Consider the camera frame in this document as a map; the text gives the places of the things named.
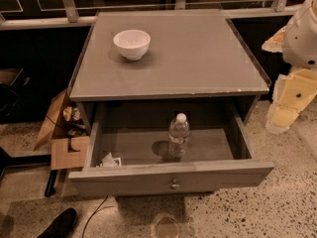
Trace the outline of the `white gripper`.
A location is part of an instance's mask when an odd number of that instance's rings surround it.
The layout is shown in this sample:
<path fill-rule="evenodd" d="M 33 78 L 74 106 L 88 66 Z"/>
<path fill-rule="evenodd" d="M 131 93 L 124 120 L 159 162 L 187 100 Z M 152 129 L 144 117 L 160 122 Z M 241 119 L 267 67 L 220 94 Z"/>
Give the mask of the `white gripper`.
<path fill-rule="evenodd" d="M 282 27 L 263 43 L 262 49 L 281 53 L 284 33 L 285 27 Z M 284 133 L 316 96 L 317 70 L 294 65 L 289 75 L 281 74 L 275 82 L 266 129 L 272 134 Z"/>

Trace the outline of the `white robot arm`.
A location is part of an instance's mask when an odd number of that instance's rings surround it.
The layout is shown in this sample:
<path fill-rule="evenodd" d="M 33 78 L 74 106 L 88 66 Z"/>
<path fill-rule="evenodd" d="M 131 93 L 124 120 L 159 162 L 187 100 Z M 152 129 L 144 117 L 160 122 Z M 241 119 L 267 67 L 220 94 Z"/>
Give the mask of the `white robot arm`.
<path fill-rule="evenodd" d="M 317 95 L 317 0 L 305 0 L 262 49 L 282 53 L 283 60 L 291 65 L 289 74 L 280 74 L 274 84 L 265 124 L 272 134 L 280 134 Z"/>

